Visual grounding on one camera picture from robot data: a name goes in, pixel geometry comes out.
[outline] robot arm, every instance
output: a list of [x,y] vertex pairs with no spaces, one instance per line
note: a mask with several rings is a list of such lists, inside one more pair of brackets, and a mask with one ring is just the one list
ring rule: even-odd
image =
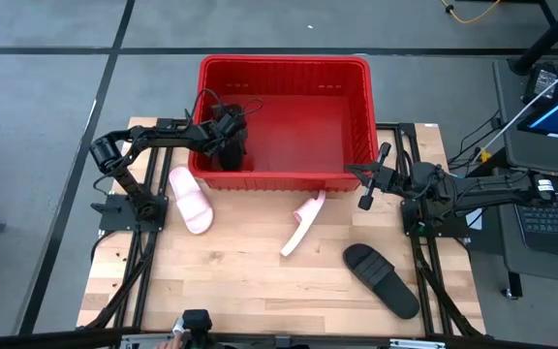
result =
[[505,204],[551,206],[555,201],[550,181],[541,174],[526,172],[459,178],[445,173],[440,165],[418,162],[411,166],[409,175],[403,175],[383,165],[389,151],[390,144],[383,143],[378,161],[348,166],[348,170],[366,187],[359,208],[367,210],[371,207],[376,188],[408,200],[423,197],[427,212],[424,219],[426,223],[436,225],[452,214],[479,207]]
[[[158,214],[149,188],[138,183],[127,169],[148,147],[186,147],[210,157],[217,155],[226,171],[240,168],[246,153],[243,144],[247,137],[245,113],[239,105],[218,105],[212,109],[214,118],[199,125],[189,121],[186,126],[177,126],[173,120],[156,127],[135,126],[110,132],[90,145],[98,169],[122,186],[138,219],[152,220]],[[120,141],[131,143],[124,155],[116,145]]]

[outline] wooden tabletop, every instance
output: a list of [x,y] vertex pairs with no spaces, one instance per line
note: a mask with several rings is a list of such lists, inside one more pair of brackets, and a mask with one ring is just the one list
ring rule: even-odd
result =
[[[156,118],[133,117],[134,125],[154,126]],[[445,151],[438,126],[417,124],[422,161],[442,164]],[[390,131],[378,142],[394,144]],[[395,163],[394,147],[387,159]],[[158,186],[163,149],[154,175]],[[149,151],[129,168],[142,181]],[[171,168],[186,166],[188,150],[173,152]],[[325,204],[300,245],[289,257],[279,251],[294,233],[293,211],[313,192],[217,191],[199,180],[214,209],[212,227],[194,236],[183,224],[168,186],[170,207],[160,233],[143,314],[146,331],[171,330],[183,310],[205,308],[216,333],[291,333],[366,336],[421,336],[421,316],[402,320],[388,310],[344,266],[342,252],[357,242],[380,251],[415,293],[417,280],[409,240],[402,233],[400,198],[376,192],[369,211],[357,208],[362,195],[327,193]],[[114,190],[122,192],[115,183]],[[131,233],[114,233],[96,250],[77,323],[93,320],[122,281]],[[451,238],[438,238],[445,286],[458,308],[484,331],[481,309],[465,250]],[[137,290],[129,300],[125,324],[132,322]],[[435,328],[441,331],[430,289]]]

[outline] person's hand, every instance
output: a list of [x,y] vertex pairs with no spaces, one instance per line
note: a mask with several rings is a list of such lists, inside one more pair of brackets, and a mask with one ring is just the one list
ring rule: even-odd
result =
[[180,349],[182,346],[182,333],[176,332],[169,342],[162,342],[156,349]]

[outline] black slide sandal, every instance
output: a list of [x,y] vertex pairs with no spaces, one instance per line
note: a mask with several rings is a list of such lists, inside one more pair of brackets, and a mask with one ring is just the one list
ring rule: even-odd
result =
[[411,319],[419,314],[419,301],[380,252],[356,243],[344,251],[344,263],[395,315]]

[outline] pink slipper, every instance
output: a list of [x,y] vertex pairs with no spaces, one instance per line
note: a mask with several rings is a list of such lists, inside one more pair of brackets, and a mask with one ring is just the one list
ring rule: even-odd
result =
[[170,183],[175,195],[175,204],[189,231],[193,234],[201,234],[208,230],[214,213],[189,169],[185,167],[173,169],[170,172]]
[[305,233],[309,230],[309,227],[314,223],[314,219],[320,212],[322,204],[325,203],[326,192],[321,190],[318,194],[318,199],[308,199],[305,204],[303,204],[299,209],[294,212],[294,217],[300,225],[290,238],[290,241],[281,249],[281,254],[287,257],[292,251],[295,250],[296,246],[305,237]]

